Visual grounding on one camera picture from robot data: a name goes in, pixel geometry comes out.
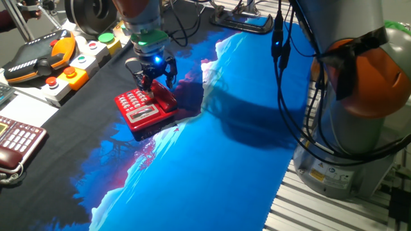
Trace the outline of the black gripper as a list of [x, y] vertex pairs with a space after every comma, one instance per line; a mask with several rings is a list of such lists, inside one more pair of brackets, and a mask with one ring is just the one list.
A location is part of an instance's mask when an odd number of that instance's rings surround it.
[[[177, 62], [174, 57], [164, 57], [165, 46], [137, 47], [137, 58], [128, 58], [125, 61], [125, 67], [133, 77], [134, 82], [137, 85], [138, 90], [144, 92], [150, 97], [153, 97], [153, 91], [151, 89], [152, 82], [145, 83], [147, 79], [156, 79], [162, 75], [166, 76], [166, 85], [169, 89], [172, 89], [177, 80]], [[131, 63], [137, 63], [140, 65], [139, 71], [133, 71], [130, 66]]]

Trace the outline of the person hand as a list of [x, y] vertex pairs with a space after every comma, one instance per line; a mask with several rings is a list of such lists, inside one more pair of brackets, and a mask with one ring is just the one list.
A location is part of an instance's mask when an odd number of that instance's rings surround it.
[[21, 8], [21, 13], [25, 21], [29, 19], [39, 19], [42, 15], [41, 10], [39, 9], [39, 4], [29, 6], [30, 10]]

